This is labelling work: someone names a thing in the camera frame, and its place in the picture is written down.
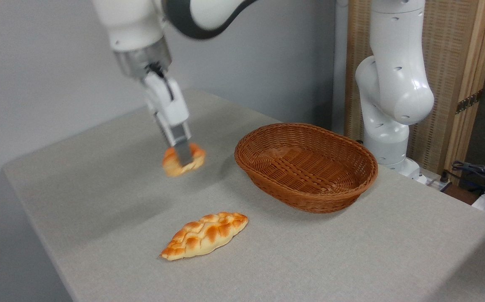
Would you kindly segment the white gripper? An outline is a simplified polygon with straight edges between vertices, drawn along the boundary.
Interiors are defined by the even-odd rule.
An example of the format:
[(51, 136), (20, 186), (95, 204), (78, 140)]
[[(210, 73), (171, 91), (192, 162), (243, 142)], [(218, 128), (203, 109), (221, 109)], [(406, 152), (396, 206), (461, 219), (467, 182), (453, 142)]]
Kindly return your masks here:
[(155, 111), (154, 119), (167, 145), (175, 149), (181, 166), (194, 161), (190, 150), (191, 132), (188, 126), (189, 111), (177, 81), (154, 72), (143, 79), (147, 101)]

